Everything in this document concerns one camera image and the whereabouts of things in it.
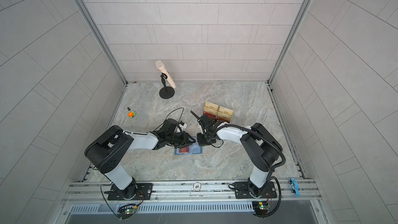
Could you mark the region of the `green orange toy truck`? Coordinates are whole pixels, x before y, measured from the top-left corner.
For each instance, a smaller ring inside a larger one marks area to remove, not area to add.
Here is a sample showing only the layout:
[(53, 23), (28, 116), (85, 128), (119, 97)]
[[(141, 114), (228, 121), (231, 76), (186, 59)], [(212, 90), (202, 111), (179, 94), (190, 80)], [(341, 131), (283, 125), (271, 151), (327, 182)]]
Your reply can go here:
[(130, 117), (130, 118), (134, 118), (135, 116), (136, 116), (136, 112), (134, 112), (134, 111), (131, 111), (131, 112), (129, 112), (128, 113), (128, 116)]

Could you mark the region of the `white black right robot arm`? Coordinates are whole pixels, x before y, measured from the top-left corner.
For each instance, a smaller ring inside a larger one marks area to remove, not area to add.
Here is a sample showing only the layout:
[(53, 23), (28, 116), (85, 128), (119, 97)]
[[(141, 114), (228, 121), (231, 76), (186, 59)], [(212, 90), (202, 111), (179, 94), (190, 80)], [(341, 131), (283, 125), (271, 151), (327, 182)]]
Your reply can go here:
[(260, 123), (242, 127), (211, 119), (206, 114), (201, 117), (194, 112), (191, 114), (201, 127), (201, 133), (197, 134), (200, 146), (213, 145), (216, 140), (221, 140), (232, 141), (244, 147), (254, 165), (248, 179), (248, 191), (255, 198), (266, 195), (265, 189), (271, 184), (273, 172), (286, 163), (282, 146), (268, 130)]

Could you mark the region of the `left green circuit board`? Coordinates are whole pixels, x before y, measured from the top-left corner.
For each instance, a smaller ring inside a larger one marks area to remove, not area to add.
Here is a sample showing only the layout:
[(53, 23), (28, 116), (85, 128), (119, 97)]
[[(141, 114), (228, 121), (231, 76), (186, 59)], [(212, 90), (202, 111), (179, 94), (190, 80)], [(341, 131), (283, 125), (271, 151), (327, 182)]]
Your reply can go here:
[(133, 216), (136, 213), (137, 209), (138, 206), (136, 204), (127, 204), (119, 207), (117, 213), (119, 215), (119, 218), (129, 219), (131, 216)]

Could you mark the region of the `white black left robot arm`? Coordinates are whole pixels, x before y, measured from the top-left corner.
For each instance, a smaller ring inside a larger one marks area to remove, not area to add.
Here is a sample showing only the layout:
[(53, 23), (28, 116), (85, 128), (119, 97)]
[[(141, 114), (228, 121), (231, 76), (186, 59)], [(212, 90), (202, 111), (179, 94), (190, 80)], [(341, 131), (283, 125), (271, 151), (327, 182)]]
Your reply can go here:
[(84, 154), (112, 182), (113, 191), (110, 194), (130, 200), (138, 194), (138, 188), (136, 180), (121, 165), (126, 152), (133, 149), (158, 150), (165, 146), (175, 149), (189, 147), (195, 139), (185, 128), (185, 123), (170, 118), (158, 130), (146, 133), (125, 131), (113, 125), (92, 142)]

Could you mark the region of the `red vip card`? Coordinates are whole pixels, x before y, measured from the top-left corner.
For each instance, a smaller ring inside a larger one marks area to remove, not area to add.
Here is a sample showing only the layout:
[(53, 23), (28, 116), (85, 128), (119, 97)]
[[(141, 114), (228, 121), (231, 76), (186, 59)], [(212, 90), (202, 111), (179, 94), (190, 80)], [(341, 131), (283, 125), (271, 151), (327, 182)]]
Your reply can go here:
[(189, 153), (189, 147), (179, 148), (177, 151), (178, 154), (187, 154)]
[(204, 115), (208, 116), (211, 120), (217, 119), (215, 115), (209, 114), (209, 113), (204, 113)]

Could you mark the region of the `blue clip on rail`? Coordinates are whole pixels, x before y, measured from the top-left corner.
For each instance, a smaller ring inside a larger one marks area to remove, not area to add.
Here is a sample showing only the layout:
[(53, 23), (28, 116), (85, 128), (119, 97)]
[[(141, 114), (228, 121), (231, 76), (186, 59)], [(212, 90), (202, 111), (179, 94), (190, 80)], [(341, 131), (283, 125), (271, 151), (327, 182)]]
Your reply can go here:
[(300, 188), (298, 182), (294, 178), (289, 179), (289, 184), (291, 186), (292, 193), (296, 196), (300, 196)]

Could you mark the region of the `right green circuit board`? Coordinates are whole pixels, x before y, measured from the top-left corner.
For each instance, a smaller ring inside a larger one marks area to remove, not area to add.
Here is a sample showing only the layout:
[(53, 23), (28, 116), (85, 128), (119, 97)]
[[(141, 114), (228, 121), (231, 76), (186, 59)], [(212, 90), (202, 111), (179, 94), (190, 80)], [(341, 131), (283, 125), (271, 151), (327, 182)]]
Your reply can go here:
[(266, 216), (271, 209), (271, 205), (268, 202), (254, 201), (252, 202), (252, 207), (254, 210), (254, 215), (258, 217)]

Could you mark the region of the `black microphone stand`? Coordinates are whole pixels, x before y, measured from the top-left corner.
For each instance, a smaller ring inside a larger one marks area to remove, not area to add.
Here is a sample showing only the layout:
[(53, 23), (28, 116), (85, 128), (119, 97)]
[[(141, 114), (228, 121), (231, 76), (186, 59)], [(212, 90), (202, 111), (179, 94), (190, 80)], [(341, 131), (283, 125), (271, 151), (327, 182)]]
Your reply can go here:
[(162, 99), (170, 99), (174, 96), (175, 90), (174, 88), (166, 85), (166, 80), (168, 79), (168, 77), (165, 73), (162, 73), (160, 77), (163, 87), (159, 91), (159, 96)]

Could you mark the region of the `cream microphone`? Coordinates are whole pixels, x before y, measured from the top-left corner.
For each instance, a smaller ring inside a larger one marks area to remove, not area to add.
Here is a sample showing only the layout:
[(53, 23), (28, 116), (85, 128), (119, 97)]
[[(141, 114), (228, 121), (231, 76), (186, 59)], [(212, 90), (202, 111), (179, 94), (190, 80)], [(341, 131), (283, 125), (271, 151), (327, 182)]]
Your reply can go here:
[(169, 72), (167, 71), (165, 64), (161, 61), (161, 60), (157, 60), (155, 62), (156, 67), (158, 68), (158, 70), (165, 74), (167, 76), (167, 81), (169, 82), (170, 86), (175, 89), (176, 88), (176, 84), (173, 81), (173, 79), (171, 78), (171, 75), (169, 74)]

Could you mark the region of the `green circuit board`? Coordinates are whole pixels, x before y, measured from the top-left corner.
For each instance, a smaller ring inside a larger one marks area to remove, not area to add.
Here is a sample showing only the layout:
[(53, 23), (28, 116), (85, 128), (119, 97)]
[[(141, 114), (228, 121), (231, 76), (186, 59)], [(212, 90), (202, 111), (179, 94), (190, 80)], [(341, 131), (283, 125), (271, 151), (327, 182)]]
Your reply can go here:
[(138, 206), (136, 204), (127, 204), (119, 207), (117, 213), (119, 215), (119, 218), (129, 219), (131, 216), (133, 216), (136, 213), (137, 209)]
[(252, 207), (254, 210), (254, 215), (258, 217), (266, 216), (271, 209), (271, 205), (268, 202), (254, 201), (252, 202)]

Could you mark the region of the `clear acrylic card tray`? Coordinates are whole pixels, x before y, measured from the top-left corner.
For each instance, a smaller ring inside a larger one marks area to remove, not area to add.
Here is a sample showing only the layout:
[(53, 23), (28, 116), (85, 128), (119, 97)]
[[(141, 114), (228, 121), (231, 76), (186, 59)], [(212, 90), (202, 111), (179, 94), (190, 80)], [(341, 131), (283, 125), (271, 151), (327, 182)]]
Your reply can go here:
[(220, 120), (227, 123), (230, 123), (234, 111), (223, 106), (219, 106), (217, 104), (211, 102), (205, 102), (203, 114), (207, 115), (210, 119)]

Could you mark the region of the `aluminium mounting rail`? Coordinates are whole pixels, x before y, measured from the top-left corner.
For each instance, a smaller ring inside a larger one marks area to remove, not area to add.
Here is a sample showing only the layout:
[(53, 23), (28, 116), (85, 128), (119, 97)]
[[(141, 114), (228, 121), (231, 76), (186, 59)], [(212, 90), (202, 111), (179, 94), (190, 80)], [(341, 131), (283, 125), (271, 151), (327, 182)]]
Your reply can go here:
[(313, 179), (296, 179), (300, 196), (291, 190), (289, 178), (272, 180), (266, 187), (266, 195), (255, 198), (248, 191), (248, 182), (244, 180), (200, 180), (200, 181), (139, 181), (136, 183), (138, 194), (124, 200), (110, 194), (113, 185), (110, 182), (72, 183), (62, 198), (62, 203), (144, 203), (165, 202), (221, 202), (221, 201), (266, 201), (275, 203), (281, 200), (320, 200), (318, 185)]

